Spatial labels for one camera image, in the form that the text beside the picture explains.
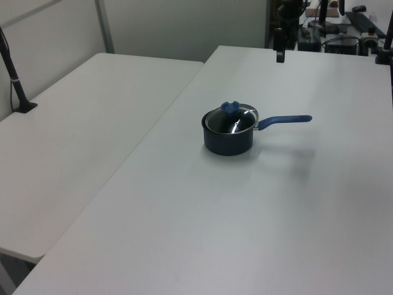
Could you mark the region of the black Franka gripper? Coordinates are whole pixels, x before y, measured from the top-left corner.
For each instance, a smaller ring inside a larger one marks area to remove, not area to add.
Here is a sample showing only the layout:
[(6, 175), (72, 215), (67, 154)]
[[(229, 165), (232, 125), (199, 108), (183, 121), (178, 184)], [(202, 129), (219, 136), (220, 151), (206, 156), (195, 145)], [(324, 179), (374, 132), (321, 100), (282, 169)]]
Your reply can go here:
[(276, 62), (284, 63), (284, 31), (282, 28), (274, 29), (273, 50), (276, 51)]

